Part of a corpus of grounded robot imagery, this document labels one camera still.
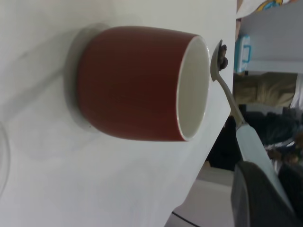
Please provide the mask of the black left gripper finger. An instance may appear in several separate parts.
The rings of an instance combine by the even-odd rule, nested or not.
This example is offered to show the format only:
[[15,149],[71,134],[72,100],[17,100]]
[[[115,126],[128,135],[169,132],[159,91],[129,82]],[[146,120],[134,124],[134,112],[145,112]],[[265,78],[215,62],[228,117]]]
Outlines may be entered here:
[[236,227],[301,226],[301,165],[284,163],[278,179],[290,206],[256,164],[241,161],[235,166],[231,204]]

